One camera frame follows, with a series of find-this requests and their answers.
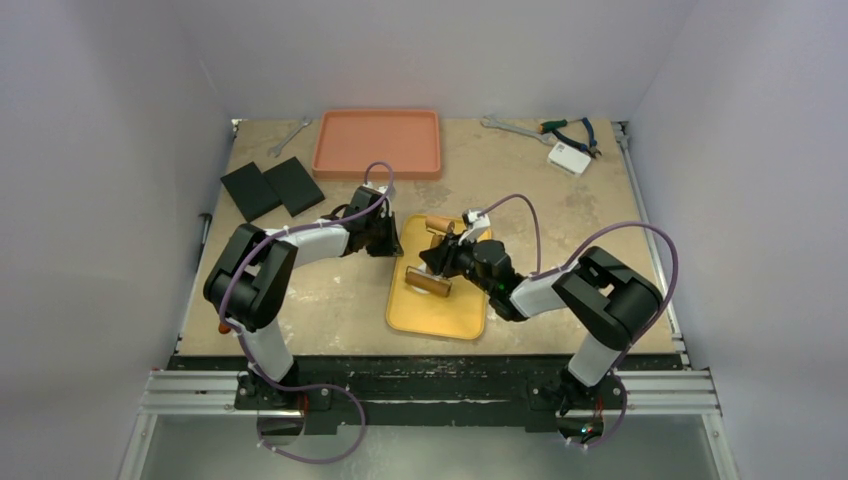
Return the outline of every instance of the white cable connector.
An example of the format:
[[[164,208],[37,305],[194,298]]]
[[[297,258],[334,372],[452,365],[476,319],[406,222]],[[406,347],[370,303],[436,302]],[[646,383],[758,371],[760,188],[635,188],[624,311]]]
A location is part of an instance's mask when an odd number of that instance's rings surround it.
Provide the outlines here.
[[[460,244],[476,242],[480,238],[480,235],[483,235],[483,232],[492,226],[489,216],[483,215],[480,212],[481,210],[466,210],[462,214],[462,218],[465,221],[465,231],[459,237]]]
[[[238,340],[238,337],[240,337],[242,332],[244,332],[244,325],[242,325],[238,320],[236,320],[233,317],[227,317],[227,322],[229,322],[230,324],[235,324],[235,325],[241,326],[241,331],[238,331],[238,329],[236,329],[236,328],[230,327],[232,329],[231,335],[233,336],[233,338]]]
[[[574,443],[574,441],[571,440],[571,437],[565,437],[565,446],[570,447],[571,445],[575,445],[583,454],[586,454],[589,451],[588,443]]]
[[[278,240],[280,240],[284,237],[288,237],[289,236],[289,226],[283,225],[283,228],[266,228],[265,229],[265,235],[268,235],[269,237],[273,237],[274,235],[276,235],[280,232],[286,232],[286,234],[281,236],[280,238],[278,238]]]
[[[397,193],[397,190],[394,186],[392,186],[391,190],[389,190],[389,185],[383,185],[382,187],[377,189],[377,191],[380,193],[386,193],[386,190],[389,191],[389,193],[386,195],[386,200],[394,200],[395,194]]]

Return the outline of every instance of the black foam block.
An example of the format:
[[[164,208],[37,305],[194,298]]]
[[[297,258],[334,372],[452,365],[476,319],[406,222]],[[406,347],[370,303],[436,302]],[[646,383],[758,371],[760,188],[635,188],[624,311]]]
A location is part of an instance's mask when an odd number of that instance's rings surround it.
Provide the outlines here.
[[[324,192],[297,157],[271,168],[264,175],[292,217],[324,201]]]
[[[248,222],[280,206],[280,199],[274,189],[253,162],[224,175],[221,177],[221,183],[230,192],[236,207]]]

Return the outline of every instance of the wrench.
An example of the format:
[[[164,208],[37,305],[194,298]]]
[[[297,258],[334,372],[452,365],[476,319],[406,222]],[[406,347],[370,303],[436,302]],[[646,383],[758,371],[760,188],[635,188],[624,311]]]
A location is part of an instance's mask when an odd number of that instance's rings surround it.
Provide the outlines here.
[[[491,115],[483,117],[483,119],[480,120],[480,124],[486,128],[499,128],[501,130],[506,130],[507,132],[533,137],[536,140],[544,143],[545,145],[553,145],[557,142],[556,138],[554,138],[553,134],[551,133],[541,134],[533,130],[527,130],[526,128],[516,127],[515,125],[500,122],[498,121],[498,119],[492,117]]]
[[[286,144],[289,143],[295,135],[297,135],[297,132],[303,130],[310,123],[312,123],[311,118],[303,117],[303,119],[300,121],[300,124],[294,127],[294,130],[292,130],[288,135],[286,135],[286,138],[284,138],[282,142],[268,149],[268,156],[279,157],[280,153],[282,153],[283,151],[283,147],[285,147]]]

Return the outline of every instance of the gray floor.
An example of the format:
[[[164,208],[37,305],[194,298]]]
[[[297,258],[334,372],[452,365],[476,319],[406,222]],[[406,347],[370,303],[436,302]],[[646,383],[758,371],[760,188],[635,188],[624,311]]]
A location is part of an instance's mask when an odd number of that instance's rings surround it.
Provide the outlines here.
[[[518,428],[369,427],[344,461],[303,465],[256,448],[255,419],[160,417],[145,479],[532,480],[717,478],[700,417],[630,417],[617,437],[584,454],[559,435]],[[290,451],[341,452],[356,435],[299,438]]]

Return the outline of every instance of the wooden table surface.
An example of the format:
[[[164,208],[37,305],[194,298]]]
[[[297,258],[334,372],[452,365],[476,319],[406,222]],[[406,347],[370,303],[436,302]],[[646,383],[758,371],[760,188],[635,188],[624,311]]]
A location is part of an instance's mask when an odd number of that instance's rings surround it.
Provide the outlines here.
[[[510,120],[534,128],[535,119]],[[275,145],[297,123],[295,120],[243,121],[227,172],[249,162],[265,171],[297,156],[311,171],[320,121],[302,130],[279,158],[269,157]],[[442,119],[442,171],[439,181],[398,181],[393,202],[398,226],[414,213],[458,216],[473,207],[485,207],[503,196],[520,192],[533,201],[542,227],[543,270],[563,262],[590,234],[611,223],[638,220],[639,214],[623,159],[609,120],[592,119],[602,157],[579,178],[547,165],[550,151],[535,139],[483,128],[479,120]],[[586,133],[579,122],[564,133],[580,141]],[[333,207],[347,203],[356,182],[319,181],[327,200],[292,219],[284,207],[269,212],[254,224],[281,228],[313,222]],[[521,273],[535,266],[533,222],[526,205],[511,201],[490,215],[495,238],[504,242],[513,265]],[[203,299],[203,282],[230,235],[244,219],[232,198],[222,190],[214,212],[206,251],[191,294],[183,330],[182,355],[240,355],[238,343],[217,331],[214,307]],[[623,229],[606,235],[598,244],[655,281],[644,233]],[[460,341],[403,333],[388,326],[385,318],[392,258],[371,258],[360,252],[342,259],[327,259],[298,268],[292,275],[285,303],[278,316],[289,349],[298,354],[325,355],[439,355],[574,353],[586,330],[567,310],[547,312],[526,322],[511,323],[487,307],[483,334]],[[671,353],[671,330],[666,318],[633,349],[639,353]]]

